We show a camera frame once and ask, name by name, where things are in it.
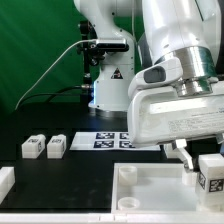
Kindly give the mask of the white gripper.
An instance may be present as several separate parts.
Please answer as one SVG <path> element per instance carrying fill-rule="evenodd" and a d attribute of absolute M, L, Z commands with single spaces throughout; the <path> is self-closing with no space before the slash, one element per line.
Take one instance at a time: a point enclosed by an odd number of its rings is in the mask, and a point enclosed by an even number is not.
<path fill-rule="evenodd" d="M 211 94 L 179 97 L 171 86 L 139 91 L 127 114 L 133 145 L 171 143 L 187 172 L 194 169 L 186 140 L 215 137 L 224 143 L 224 81 Z"/>

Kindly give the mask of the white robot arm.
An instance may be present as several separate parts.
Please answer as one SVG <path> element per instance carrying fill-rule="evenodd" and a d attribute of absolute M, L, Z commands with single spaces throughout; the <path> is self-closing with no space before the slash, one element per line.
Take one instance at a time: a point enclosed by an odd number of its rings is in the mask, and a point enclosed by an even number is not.
<path fill-rule="evenodd" d="M 96 33 L 90 110 L 126 116 L 133 145 L 169 144 L 193 170 L 188 142 L 224 135 L 218 0 L 73 1 Z"/>

